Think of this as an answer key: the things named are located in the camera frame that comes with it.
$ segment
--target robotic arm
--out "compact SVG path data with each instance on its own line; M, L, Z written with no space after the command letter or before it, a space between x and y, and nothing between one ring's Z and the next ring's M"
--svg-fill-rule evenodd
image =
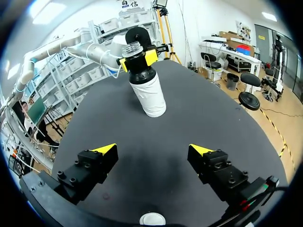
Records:
M112 71L117 71L119 66L116 59L122 57L121 50L125 45L125 37L121 35L114 37L111 49L108 49L101 44L81 44L81 35L79 33L74 33L72 36L65 36L61 39L39 47L34 51L26 53L24 56L24 64L21 71L21 76L17 80L16 87L14 88L14 93L17 94L15 101L22 98L25 86L34 77L34 68L36 62L41 61L66 48L72 54L87 58L100 65L106 65Z

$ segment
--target cardboard box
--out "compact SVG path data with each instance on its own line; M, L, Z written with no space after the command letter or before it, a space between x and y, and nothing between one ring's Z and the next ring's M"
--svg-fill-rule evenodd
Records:
M228 46L233 48L233 49L237 49L237 46L239 46L239 45L246 45L246 44L231 41L231 40L227 40L226 44L228 44ZM251 55L251 57L254 57L255 56L255 48L253 46L250 46L250 45L246 45L246 46L250 47L250 55Z
M239 36L239 35L235 35L235 34L232 34L232 33L229 33L229 32L219 32L219 36L223 37L223 38L226 38L227 40L230 40L231 38L235 38L235 39L243 39L242 36Z
M204 78L208 77L208 72L203 67L198 67L198 73Z

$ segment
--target yellow black tape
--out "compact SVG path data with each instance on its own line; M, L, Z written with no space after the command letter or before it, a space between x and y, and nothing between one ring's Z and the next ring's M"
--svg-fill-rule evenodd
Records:
M265 117L267 118L267 120L272 124L272 126L275 128L275 130L278 132L279 136L280 136L280 137L282 138L282 140L283 140L283 148L282 148L282 150L281 150L281 152L280 152L280 154L279 154L279 157L280 157L280 158L282 157L283 152L285 151L285 148L287 148L287 150L288 150L288 152L289 152L289 155L290 155L290 158L291 158L292 163L293 163L294 170L295 170L294 158L293 158L293 155L292 155L292 153L291 153L291 151L290 151L290 149L289 149L289 146L287 145L287 143L286 143L284 137L283 137L282 134L280 133L279 129L278 129L278 128L275 126L275 124L272 122L272 120L270 120L270 118L264 113L264 111L263 111L261 108L260 108L259 110L264 114L264 116L265 116Z

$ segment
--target trash can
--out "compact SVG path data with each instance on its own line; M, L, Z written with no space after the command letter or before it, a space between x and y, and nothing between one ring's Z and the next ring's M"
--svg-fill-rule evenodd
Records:
M227 88L231 91L234 91L237 87L237 84L239 82L239 77L235 74L228 73L227 74Z

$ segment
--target ceiling light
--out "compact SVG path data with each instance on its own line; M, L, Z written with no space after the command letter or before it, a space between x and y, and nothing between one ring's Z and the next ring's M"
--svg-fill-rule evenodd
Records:
M65 5L50 2L44 9L35 17L33 24L46 25L49 24L56 16L58 16L64 9Z
M266 19L268 19L268 20L273 20L273 21L276 21L276 22L277 22L276 17L275 17L274 15L269 14L269 13L265 13L265 12L262 12L262 14L263 14L263 16L264 16Z
M31 6L29 7L29 14L32 18L35 18L38 13L47 5L50 0L36 0Z
M12 78L15 76L15 74L18 72L20 67L20 63L15 65L13 68L10 69L9 74L8 74L8 79Z
M10 66L10 63L9 63L9 60L6 61L6 65L5 65L5 71L8 72L9 71L9 66Z

